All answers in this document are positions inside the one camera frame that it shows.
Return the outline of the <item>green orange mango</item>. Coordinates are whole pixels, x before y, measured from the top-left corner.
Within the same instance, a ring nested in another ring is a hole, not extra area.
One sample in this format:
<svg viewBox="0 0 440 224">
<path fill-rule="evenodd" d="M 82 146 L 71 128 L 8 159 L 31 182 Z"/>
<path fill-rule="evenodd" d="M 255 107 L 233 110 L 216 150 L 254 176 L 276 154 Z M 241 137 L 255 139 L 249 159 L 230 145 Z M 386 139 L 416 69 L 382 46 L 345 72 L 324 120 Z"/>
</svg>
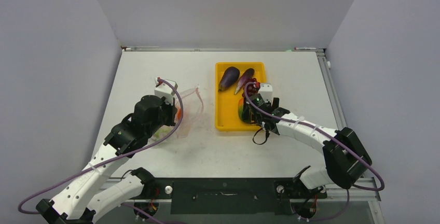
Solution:
<svg viewBox="0 0 440 224">
<path fill-rule="evenodd" d="M 252 111 L 250 110 L 245 98 L 241 98 L 238 102 L 238 117 L 243 123 L 253 123 Z"/>
</svg>

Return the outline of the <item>yellow plastic tray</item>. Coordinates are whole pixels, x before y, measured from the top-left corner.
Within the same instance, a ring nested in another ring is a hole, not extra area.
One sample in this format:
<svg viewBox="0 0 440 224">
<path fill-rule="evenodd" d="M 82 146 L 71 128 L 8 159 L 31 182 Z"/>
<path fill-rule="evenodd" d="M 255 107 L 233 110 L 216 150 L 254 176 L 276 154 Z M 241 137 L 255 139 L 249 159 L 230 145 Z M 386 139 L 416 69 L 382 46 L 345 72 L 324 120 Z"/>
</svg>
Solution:
<svg viewBox="0 0 440 224">
<path fill-rule="evenodd" d="M 243 90 L 235 94 L 237 83 L 225 91 L 219 92 L 218 86 L 229 67 L 235 67 L 242 75 L 247 69 L 254 69 L 254 78 L 258 82 L 266 82 L 265 66 L 262 62 L 218 62 L 215 64 L 215 127 L 223 132 L 252 132 L 258 130 L 254 124 L 246 124 L 239 118 L 239 101 L 243 98 Z"/>
</svg>

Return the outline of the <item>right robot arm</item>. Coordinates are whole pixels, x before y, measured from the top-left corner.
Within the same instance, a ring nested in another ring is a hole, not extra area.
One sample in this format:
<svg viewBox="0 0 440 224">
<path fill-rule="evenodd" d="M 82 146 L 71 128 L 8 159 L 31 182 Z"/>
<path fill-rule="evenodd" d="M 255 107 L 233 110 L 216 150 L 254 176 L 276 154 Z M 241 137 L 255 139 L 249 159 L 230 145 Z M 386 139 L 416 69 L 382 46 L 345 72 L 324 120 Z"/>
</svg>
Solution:
<svg viewBox="0 0 440 224">
<path fill-rule="evenodd" d="M 287 109 L 274 108 L 260 94 L 247 96 L 244 104 L 250 109 L 255 123 L 266 133 L 293 138 L 323 156 L 322 167 L 307 166 L 297 174 L 293 190 L 298 196 L 306 197 L 315 188 L 330 184 L 350 189 L 371 168 L 371 158 L 352 129 L 319 126 Z"/>
</svg>

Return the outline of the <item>orange pumpkin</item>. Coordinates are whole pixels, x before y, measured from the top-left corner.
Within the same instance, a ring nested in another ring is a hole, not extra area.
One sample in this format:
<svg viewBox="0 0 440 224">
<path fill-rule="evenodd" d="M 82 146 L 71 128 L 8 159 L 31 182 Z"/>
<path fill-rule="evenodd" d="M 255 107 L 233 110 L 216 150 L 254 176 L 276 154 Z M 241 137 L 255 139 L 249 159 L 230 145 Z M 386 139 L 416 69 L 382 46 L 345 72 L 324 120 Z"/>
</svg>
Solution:
<svg viewBox="0 0 440 224">
<path fill-rule="evenodd" d="M 182 116 L 182 109 L 178 108 L 176 113 L 176 120 L 179 121 Z"/>
</svg>

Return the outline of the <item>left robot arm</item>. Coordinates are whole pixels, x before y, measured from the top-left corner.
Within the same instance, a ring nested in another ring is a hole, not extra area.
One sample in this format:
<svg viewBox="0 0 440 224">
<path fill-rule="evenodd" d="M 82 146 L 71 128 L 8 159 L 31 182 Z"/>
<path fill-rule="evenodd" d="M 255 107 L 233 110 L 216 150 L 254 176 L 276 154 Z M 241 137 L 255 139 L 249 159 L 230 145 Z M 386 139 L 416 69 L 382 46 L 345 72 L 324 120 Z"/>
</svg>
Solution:
<svg viewBox="0 0 440 224">
<path fill-rule="evenodd" d="M 156 92 L 142 97 L 134 112 L 111 129 L 80 175 L 52 199 L 37 203 L 38 214 L 48 223 L 95 223 L 125 200 L 152 196 L 155 178 L 142 167 L 122 182 L 102 192 L 98 190 L 137 150 L 146 147 L 162 126 L 174 126 L 176 112 L 173 93 Z"/>
</svg>

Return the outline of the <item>dark purple round eggplant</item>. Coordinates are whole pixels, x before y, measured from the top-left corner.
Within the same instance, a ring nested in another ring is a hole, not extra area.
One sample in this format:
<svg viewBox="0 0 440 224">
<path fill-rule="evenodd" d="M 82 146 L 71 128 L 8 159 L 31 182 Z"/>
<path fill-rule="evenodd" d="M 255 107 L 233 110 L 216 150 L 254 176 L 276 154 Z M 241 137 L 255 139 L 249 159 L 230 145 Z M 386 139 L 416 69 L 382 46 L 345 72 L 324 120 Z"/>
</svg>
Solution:
<svg viewBox="0 0 440 224">
<path fill-rule="evenodd" d="M 218 84 L 218 92 L 224 92 L 229 89 L 239 78 L 240 70 L 234 66 L 228 67 L 219 84 Z"/>
</svg>

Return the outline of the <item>slim purple eggplant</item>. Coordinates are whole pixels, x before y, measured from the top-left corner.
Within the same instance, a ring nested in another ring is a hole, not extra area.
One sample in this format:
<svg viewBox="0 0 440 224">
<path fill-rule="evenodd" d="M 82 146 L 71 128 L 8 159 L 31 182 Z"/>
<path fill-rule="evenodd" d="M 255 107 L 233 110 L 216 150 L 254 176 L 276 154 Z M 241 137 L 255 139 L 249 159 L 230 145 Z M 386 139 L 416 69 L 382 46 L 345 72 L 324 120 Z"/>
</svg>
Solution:
<svg viewBox="0 0 440 224">
<path fill-rule="evenodd" d="M 239 78 L 234 94 L 238 92 L 248 83 L 254 81 L 255 69 L 248 68 Z"/>
</svg>

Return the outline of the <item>clear zip top bag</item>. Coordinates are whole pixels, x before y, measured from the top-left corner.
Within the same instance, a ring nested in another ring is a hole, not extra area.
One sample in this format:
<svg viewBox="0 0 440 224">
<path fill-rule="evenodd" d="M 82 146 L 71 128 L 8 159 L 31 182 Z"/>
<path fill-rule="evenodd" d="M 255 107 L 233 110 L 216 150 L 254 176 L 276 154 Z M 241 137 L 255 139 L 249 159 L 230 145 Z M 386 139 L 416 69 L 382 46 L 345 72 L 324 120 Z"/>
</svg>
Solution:
<svg viewBox="0 0 440 224">
<path fill-rule="evenodd" d="M 176 139 L 186 138 L 193 125 L 198 122 L 204 111 L 204 103 L 200 95 L 199 85 L 180 92 L 183 100 L 184 112 L 183 120 L 177 130 L 162 143 L 170 142 Z M 180 101 L 175 98 L 176 108 L 180 108 Z"/>
</svg>

